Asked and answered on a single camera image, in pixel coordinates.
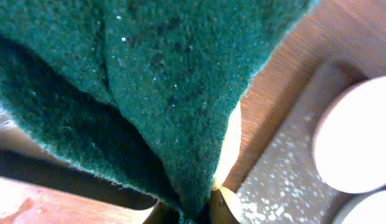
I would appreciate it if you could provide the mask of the dark brown serving tray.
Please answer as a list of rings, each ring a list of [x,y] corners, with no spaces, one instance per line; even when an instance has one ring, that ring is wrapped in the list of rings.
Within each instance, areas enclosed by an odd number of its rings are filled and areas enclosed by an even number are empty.
[[[320,177],[312,152],[314,132],[328,106],[348,88],[373,78],[378,77],[342,61],[316,69],[237,192],[242,223],[332,223],[355,196],[386,190],[384,185],[350,194],[330,187]]]

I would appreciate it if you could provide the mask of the green and yellow sponge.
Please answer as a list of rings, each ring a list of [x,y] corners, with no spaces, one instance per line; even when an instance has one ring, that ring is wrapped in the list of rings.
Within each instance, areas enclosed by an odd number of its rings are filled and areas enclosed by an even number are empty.
[[[0,1],[0,107],[56,158],[197,223],[232,111],[313,6]]]

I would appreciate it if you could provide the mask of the light grey plate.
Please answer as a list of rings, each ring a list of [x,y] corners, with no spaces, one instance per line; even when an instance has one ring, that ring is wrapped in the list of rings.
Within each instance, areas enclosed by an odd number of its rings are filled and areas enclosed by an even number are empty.
[[[386,224],[386,190],[355,196],[340,209],[332,224]]]

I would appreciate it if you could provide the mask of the black tray with soapy water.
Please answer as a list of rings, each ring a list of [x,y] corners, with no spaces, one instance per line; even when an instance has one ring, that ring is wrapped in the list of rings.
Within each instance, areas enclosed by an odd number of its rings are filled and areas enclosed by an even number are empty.
[[[0,223],[165,223],[156,199],[71,168],[0,108]]]

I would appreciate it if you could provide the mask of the pink plate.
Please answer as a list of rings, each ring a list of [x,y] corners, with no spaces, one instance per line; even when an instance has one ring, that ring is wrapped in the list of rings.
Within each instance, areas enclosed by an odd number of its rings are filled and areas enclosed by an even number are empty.
[[[322,180],[350,194],[386,185],[386,76],[341,93],[321,116],[313,159]]]

